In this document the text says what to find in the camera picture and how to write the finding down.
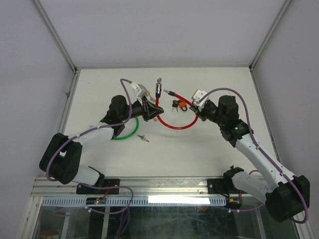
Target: green hose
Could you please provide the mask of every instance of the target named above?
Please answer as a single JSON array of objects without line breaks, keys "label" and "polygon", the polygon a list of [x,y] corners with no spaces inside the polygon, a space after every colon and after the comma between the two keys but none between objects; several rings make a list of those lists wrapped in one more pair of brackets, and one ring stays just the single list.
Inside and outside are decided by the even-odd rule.
[{"label": "green hose", "polygon": [[124,136],[124,137],[114,138],[113,140],[123,140],[123,139],[127,139],[127,138],[129,138],[129,137],[132,137],[132,136],[136,133],[136,131],[138,131],[139,126],[140,126],[139,119],[138,119],[137,117],[136,117],[135,119],[136,119],[136,127],[135,127],[135,129],[132,131],[132,133],[130,133],[130,134]]}]

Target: red wire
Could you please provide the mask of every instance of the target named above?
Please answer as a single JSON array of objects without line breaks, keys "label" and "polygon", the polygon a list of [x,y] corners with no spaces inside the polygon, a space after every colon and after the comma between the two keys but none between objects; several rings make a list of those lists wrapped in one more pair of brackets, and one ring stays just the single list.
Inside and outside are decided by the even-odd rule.
[{"label": "red wire", "polygon": [[[185,99],[184,97],[182,97],[182,96],[180,96],[180,95],[178,95],[178,94],[175,94],[174,96],[175,96],[176,98],[178,98],[178,99],[180,99],[180,100],[186,102],[189,106],[191,106],[191,107],[193,106],[193,104],[192,104],[190,101],[188,101],[187,99]],[[156,98],[156,102],[155,102],[156,107],[159,106],[159,102],[160,102],[160,99],[159,99],[159,98]],[[180,126],[180,127],[169,125],[168,123],[164,122],[160,116],[158,116],[158,119],[159,119],[159,121],[160,121],[163,125],[165,125],[165,126],[168,127],[168,128],[172,128],[172,129],[187,129],[187,128],[189,128],[189,127],[192,127],[192,126],[197,122],[198,116],[196,116],[195,119],[193,120],[193,122],[190,123],[189,125]]]}]

